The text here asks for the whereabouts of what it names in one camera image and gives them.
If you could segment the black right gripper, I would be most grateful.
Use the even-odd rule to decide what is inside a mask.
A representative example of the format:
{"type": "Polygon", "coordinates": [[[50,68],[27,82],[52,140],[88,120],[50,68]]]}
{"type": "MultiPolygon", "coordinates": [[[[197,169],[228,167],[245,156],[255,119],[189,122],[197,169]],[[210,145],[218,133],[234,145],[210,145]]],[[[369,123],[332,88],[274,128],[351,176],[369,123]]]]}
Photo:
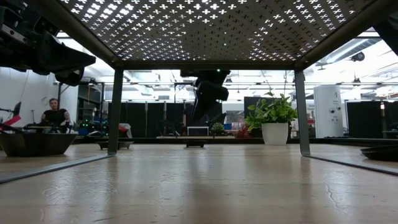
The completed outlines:
{"type": "Polygon", "coordinates": [[[194,82],[195,101],[207,101],[205,105],[205,114],[196,103],[190,108],[190,124],[205,125],[209,124],[213,119],[215,110],[217,109],[217,100],[226,101],[229,97],[229,91],[223,86],[224,79],[207,80],[198,78],[194,82]]]}

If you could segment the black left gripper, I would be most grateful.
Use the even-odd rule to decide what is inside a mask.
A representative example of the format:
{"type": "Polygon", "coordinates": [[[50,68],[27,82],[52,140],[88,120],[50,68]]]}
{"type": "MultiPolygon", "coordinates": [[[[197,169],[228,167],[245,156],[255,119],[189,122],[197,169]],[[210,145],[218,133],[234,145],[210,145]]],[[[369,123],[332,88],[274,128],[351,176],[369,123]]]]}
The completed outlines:
{"type": "Polygon", "coordinates": [[[58,82],[79,85],[84,68],[94,64],[96,57],[67,47],[55,37],[58,32],[23,0],[1,0],[1,66],[56,73],[58,82]]]}

